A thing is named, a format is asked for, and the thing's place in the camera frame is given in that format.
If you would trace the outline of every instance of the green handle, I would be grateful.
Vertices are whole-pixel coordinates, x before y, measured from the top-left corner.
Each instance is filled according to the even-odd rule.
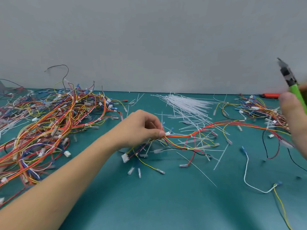
[[[305,113],[307,114],[307,106],[305,104],[305,101],[303,99],[303,96],[300,92],[300,90],[298,89],[297,84],[290,86],[290,92],[293,93],[297,99],[300,101],[302,107],[304,108]]]

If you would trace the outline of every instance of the plier jaw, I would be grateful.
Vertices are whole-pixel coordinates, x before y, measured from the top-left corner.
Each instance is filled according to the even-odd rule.
[[[282,73],[282,75],[284,76],[284,79],[286,80],[287,84],[289,86],[293,86],[297,84],[297,80],[294,77],[289,65],[287,65],[283,60],[281,60],[280,58],[277,58],[278,61],[278,65],[280,67],[280,72]]]

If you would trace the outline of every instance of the wall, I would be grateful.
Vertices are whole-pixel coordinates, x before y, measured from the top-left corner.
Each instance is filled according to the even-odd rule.
[[[307,68],[307,0],[0,0],[0,77],[138,92],[279,92]]]

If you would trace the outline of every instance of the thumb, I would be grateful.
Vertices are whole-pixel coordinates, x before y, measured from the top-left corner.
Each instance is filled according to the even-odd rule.
[[[282,93],[279,96],[279,104],[292,136],[305,134],[307,132],[307,115],[297,97],[290,92]]]
[[[165,132],[161,129],[146,129],[147,138],[158,139],[165,136]]]

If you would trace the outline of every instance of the green table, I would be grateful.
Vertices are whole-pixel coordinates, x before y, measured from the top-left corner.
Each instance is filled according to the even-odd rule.
[[[164,102],[151,94],[145,93],[136,105],[129,107],[129,113],[143,109],[150,113],[173,114],[173,108],[165,106]],[[106,95],[118,100],[133,100],[138,93],[106,92]],[[206,94],[185,96],[213,98],[213,95]],[[224,100],[225,95],[214,97]],[[234,102],[235,98],[235,95],[227,95],[226,101]],[[265,103],[268,106],[278,106],[277,100],[265,100]],[[214,108],[209,110],[213,122],[224,119],[220,110],[216,116],[212,116]],[[226,110],[230,116],[241,117],[233,107]],[[173,127],[175,133],[186,126],[179,123],[181,120],[165,116],[163,121],[166,127]],[[78,133],[78,142],[72,141],[68,150],[72,156],[78,155],[118,122],[119,120],[107,120],[98,130],[90,129]],[[263,120],[257,120],[256,124],[264,126]],[[215,142],[220,143],[218,149],[223,151],[210,153],[217,159],[223,154],[220,161],[209,162],[206,157],[199,155],[193,160],[217,187],[194,166],[179,168],[179,164],[185,164],[186,160],[176,150],[150,153],[144,161],[166,174],[162,175],[141,165],[141,179],[138,178],[137,171],[130,176],[127,174],[135,162],[134,158],[124,164],[122,153],[114,153],[80,197],[60,229],[288,229],[278,211],[274,194],[260,194],[244,183],[246,156],[240,151],[241,146],[245,147],[250,158],[247,182],[259,189],[268,190],[273,183],[282,181],[283,186],[277,187],[277,192],[285,205],[290,225],[293,229],[306,229],[306,172],[290,160],[285,147],[281,147],[275,159],[263,162],[266,155],[262,144],[262,130],[251,127],[242,129],[240,132],[236,126],[226,127],[233,144],[225,151],[227,142],[219,132]],[[10,140],[16,133],[17,129],[7,133],[2,137],[1,143]],[[277,139],[266,137],[265,140],[272,156],[277,150]],[[161,145],[153,143],[150,151],[158,148]],[[189,159],[192,155],[188,151],[177,151]],[[299,165],[307,168],[307,161],[296,150],[291,150],[291,153]],[[61,157],[57,164],[61,166],[68,160]],[[0,194],[9,197],[20,187],[19,181],[10,182],[0,190]]]

